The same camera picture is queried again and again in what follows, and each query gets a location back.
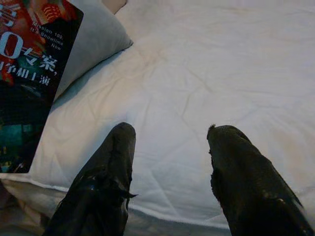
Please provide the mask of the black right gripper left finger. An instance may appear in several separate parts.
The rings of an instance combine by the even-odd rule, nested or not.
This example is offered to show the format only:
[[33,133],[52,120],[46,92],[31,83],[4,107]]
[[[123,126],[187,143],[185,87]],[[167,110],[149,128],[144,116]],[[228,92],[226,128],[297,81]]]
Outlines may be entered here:
[[114,126],[80,170],[50,219],[45,236],[122,236],[128,220],[136,133]]

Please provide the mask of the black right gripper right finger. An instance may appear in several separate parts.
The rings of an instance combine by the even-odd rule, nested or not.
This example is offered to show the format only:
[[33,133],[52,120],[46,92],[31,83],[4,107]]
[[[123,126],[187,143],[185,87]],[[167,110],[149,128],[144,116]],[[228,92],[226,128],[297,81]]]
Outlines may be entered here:
[[233,236],[313,236],[306,211],[272,162],[232,125],[207,133],[211,188]]

